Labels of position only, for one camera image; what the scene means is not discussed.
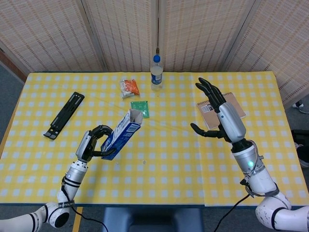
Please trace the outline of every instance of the black cable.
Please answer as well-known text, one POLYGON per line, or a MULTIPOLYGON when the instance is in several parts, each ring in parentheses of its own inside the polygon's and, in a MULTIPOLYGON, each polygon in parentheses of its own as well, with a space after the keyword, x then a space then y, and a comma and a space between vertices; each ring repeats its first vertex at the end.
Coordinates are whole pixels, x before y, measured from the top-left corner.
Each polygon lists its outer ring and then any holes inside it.
POLYGON ((90 221, 95 221, 95 222, 98 222, 98 223, 102 224, 102 225, 105 227, 106 231, 108 232, 108 229, 107 229, 107 227, 105 226, 105 224, 104 224, 103 222, 98 221, 98 220, 95 220, 95 219, 92 219, 92 218, 87 218, 87 217, 85 217, 84 215, 82 215, 81 213, 77 212, 76 209, 74 209, 74 207, 71 207, 71 208, 72 208, 72 210, 73 210, 76 214, 78 214, 79 216, 81 216, 83 219, 90 220, 90 221))
POLYGON ((299 107, 298 107, 298 110, 303 114, 309 115, 309 112, 302 111, 299 107))
POLYGON ((220 223, 222 222, 222 220, 230 213, 230 212, 232 212, 232 210, 233 209, 235 209, 235 207, 239 204, 239 203, 241 203, 242 201, 244 201, 245 199, 247 199, 248 197, 249 197, 250 195, 248 194, 247 196, 245 196, 244 198, 242 198, 241 200, 239 200, 221 219, 220 219, 220 221, 218 222, 218 225, 217 225, 217 227, 216 227, 216 229, 213 231, 213 232, 216 232, 217 231, 217 229, 219 228, 219 226, 220 226, 220 223))

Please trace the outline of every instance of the spiral notebook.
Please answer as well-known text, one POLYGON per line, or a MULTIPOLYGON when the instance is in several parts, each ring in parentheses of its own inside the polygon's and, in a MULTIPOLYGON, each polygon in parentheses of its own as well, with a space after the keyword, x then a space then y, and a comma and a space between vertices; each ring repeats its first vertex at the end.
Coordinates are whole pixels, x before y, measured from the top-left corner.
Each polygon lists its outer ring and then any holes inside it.
MULTIPOLYGON (((231 103, 235 107, 240 118, 244 118, 246 116, 245 112, 242 110, 240 104, 238 103, 233 93, 231 92, 225 93, 223 94, 223 96, 226 102, 231 103)), ((209 130, 212 130, 219 126, 220 121, 213 107, 210 105, 209 101, 202 101, 197 104, 197 107, 199 108, 202 117, 204 119, 204 122, 209 130)))

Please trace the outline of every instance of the bottle label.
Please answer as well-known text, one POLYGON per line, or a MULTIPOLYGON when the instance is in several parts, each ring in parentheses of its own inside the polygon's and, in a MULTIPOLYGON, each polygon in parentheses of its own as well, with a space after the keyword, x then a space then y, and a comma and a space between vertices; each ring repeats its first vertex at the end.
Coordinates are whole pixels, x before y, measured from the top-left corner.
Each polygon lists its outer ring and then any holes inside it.
POLYGON ((162 74, 158 75, 158 76, 155 76, 153 74, 151 74, 151 82, 154 84, 154 85, 159 85, 161 84, 162 82, 162 74))

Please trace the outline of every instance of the green indicator light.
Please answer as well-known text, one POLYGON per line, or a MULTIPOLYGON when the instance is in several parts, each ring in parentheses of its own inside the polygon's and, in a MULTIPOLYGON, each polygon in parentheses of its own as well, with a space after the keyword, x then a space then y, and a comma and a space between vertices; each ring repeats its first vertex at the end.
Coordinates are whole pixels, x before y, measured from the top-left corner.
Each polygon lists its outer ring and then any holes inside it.
POLYGON ((253 167, 254 166, 254 162, 253 161, 249 161, 248 165, 249 165, 249 167, 253 167))

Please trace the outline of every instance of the robot finger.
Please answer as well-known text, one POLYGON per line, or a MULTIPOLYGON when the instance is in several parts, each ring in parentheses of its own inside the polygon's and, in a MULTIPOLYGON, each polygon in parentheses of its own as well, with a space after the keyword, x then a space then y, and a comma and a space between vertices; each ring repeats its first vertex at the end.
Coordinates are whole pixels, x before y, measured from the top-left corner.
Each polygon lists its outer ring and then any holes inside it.
POLYGON ((110 149, 108 151, 93 151, 91 154, 94 157, 102 157, 102 156, 109 156, 110 154, 112 154, 116 149, 110 149))
POLYGON ((214 94, 213 92, 210 92, 210 90, 208 88, 206 88, 204 85, 200 84, 200 83, 196 83, 195 84, 197 88, 199 88, 200 90, 202 90, 205 95, 208 97, 210 104, 215 107, 219 104, 219 100, 217 98, 214 98, 214 94))
POLYGON ((103 135, 109 136, 112 133, 112 129, 106 125, 99 125, 92 130, 92 136, 99 139, 103 135))
POLYGON ((224 137, 224 132, 220 131, 220 130, 209 130, 209 131, 204 131, 202 130, 200 127, 198 127, 198 125, 194 124, 194 123, 190 123, 190 126, 192 127, 192 129, 199 135, 203 136, 203 137, 210 137, 210 138, 222 138, 224 137))
POLYGON ((218 89, 218 87, 216 86, 212 86, 213 92, 214 94, 217 96, 217 98, 219 99, 220 105, 222 105, 223 103, 226 102, 224 96, 222 95, 221 91, 218 89))
POLYGON ((214 99, 214 105, 213 107, 216 108, 216 106, 220 106, 222 98, 217 94, 217 91, 213 88, 211 83, 203 78, 198 79, 200 83, 209 91, 210 94, 212 94, 212 97, 214 99))

